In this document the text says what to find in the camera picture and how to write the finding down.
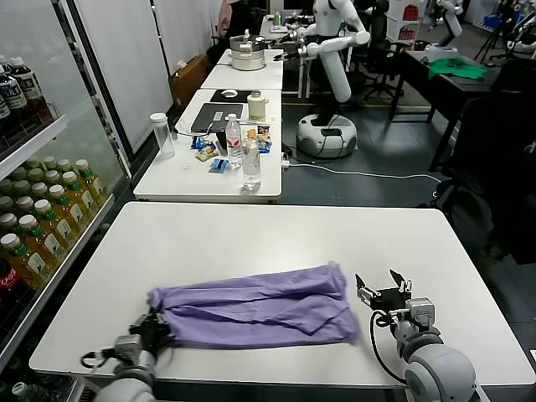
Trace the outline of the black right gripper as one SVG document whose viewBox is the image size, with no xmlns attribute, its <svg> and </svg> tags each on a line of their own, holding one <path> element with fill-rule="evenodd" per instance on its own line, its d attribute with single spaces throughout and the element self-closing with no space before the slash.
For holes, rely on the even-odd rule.
<svg viewBox="0 0 536 402">
<path fill-rule="evenodd" d="M 389 273 L 399 288 L 392 287 L 374 291 L 366 286 L 358 274 L 354 275 L 358 298 L 373 311 L 390 312 L 403 309 L 405 303 L 410 299 L 412 280 L 406 280 L 394 270 L 390 270 Z"/>
</svg>

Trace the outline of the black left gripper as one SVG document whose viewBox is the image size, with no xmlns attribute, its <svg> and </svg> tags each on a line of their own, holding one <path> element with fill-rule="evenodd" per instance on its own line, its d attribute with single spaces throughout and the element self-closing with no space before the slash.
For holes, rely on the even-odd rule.
<svg viewBox="0 0 536 402">
<path fill-rule="evenodd" d="M 150 307 L 150 322 L 144 322 L 145 317 L 140 316 L 130 325 L 129 333 L 139 333 L 144 348 L 161 348 L 169 340 L 170 328 L 166 324 L 162 307 Z"/>
</svg>

